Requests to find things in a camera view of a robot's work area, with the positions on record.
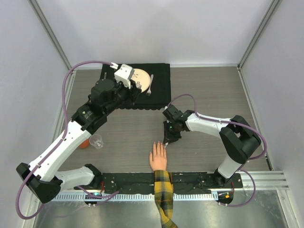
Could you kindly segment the glitter nail polish bottle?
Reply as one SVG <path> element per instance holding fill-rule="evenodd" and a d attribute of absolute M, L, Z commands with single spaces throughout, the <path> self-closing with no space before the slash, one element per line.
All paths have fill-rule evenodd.
<path fill-rule="evenodd" d="M 138 88 L 138 89 L 142 89 L 142 85 L 141 85 L 141 83 L 138 81 L 138 82 L 136 82 L 136 87 Z"/>

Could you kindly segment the orange mug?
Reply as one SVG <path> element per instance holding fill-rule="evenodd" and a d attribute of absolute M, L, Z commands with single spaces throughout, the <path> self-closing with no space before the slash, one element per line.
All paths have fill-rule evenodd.
<path fill-rule="evenodd" d="M 89 145 L 90 145 L 90 142 L 89 142 L 89 139 L 87 139 L 87 140 L 84 140 L 84 141 L 79 145 L 79 148 L 80 148 L 80 149 L 85 149 L 85 148 L 87 148 Z"/>

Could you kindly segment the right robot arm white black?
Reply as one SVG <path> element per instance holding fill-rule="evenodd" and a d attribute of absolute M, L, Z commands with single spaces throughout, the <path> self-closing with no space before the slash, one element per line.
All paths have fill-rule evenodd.
<path fill-rule="evenodd" d="M 233 174 L 261 145 L 257 131 L 239 115 L 232 119 L 214 118 L 192 110 L 182 112 L 172 104 L 162 114 L 166 118 L 163 122 L 166 145 L 178 141 L 183 131 L 205 133 L 222 140 L 227 156 L 214 172 L 214 181 L 221 188 L 231 183 Z"/>

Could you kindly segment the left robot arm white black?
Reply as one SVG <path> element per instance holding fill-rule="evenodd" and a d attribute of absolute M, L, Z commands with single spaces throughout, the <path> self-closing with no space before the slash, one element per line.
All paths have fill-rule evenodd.
<path fill-rule="evenodd" d="M 142 86 L 133 80 L 130 83 L 130 87 L 125 87 L 115 80 L 98 80 L 91 88 L 88 101 L 72 115 L 67 129 L 36 160 L 18 165 L 17 173 L 41 203 L 48 203 L 59 192 L 77 186 L 92 190 L 100 187 L 102 174 L 92 164 L 70 171 L 58 169 L 82 142 L 106 123 L 109 114 L 123 103 L 136 101 Z"/>

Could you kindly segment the yellow plaid sleeve forearm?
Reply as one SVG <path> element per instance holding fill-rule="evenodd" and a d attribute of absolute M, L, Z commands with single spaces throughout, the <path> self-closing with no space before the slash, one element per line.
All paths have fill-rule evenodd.
<path fill-rule="evenodd" d="M 154 201 L 160 214 L 162 228 L 177 228 L 173 216 L 173 184 L 167 171 L 154 171 Z"/>

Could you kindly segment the clear plastic cup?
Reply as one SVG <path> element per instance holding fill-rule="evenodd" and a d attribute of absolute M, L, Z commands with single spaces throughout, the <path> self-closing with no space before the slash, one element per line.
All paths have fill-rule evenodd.
<path fill-rule="evenodd" d="M 96 149 L 101 149 L 104 146 L 104 141 L 99 134 L 93 134 L 89 138 L 89 143 Z"/>

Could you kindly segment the mannequin hand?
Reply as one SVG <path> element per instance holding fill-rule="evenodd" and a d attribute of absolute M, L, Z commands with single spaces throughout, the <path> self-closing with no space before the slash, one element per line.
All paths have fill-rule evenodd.
<path fill-rule="evenodd" d="M 154 142 L 152 151 L 149 154 L 149 163 L 153 171 L 167 170 L 167 153 L 162 142 Z"/>

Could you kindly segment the pink cream plate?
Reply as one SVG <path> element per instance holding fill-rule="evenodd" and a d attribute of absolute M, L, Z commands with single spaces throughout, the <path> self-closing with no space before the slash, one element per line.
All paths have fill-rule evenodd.
<path fill-rule="evenodd" d="M 134 74 L 131 77 L 131 79 L 135 83 L 138 82 L 138 81 L 141 83 L 141 85 L 142 85 L 142 89 L 141 89 L 142 93 L 149 88 L 150 75 L 146 71 L 144 71 L 142 69 L 135 68 L 134 69 Z"/>

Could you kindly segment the black cloth placemat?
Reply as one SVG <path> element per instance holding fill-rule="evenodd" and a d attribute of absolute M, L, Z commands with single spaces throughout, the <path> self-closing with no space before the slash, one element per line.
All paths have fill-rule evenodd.
<path fill-rule="evenodd" d="M 146 71 L 153 75 L 151 95 L 141 93 L 134 104 L 124 103 L 120 109 L 160 110 L 171 101 L 171 69 L 166 63 L 130 64 L 134 69 Z"/>

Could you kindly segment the silver fork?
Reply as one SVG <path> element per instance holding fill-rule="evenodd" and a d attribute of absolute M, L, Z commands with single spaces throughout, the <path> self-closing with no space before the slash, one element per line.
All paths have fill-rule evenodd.
<path fill-rule="evenodd" d="M 147 96 L 150 96 L 151 93 L 152 93 L 152 91 L 151 91 L 151 86 L 152 86 L 153 79 L 154 79 L 154 74 L 151 74 L 149 88 L 148 88 L 148 90 L 147 90 L 147 92 L 146 92 L 146 95 L 147 95 Z"/>

